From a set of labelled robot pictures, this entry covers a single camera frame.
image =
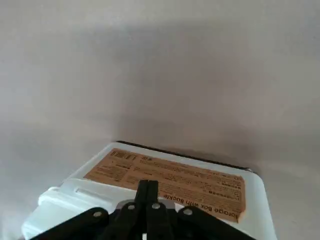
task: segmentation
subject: white wall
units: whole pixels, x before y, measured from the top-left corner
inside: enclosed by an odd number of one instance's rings
[[[279,239],[317,239],[318,0],[2,0],[0,213],[112,140],[257,171]]]

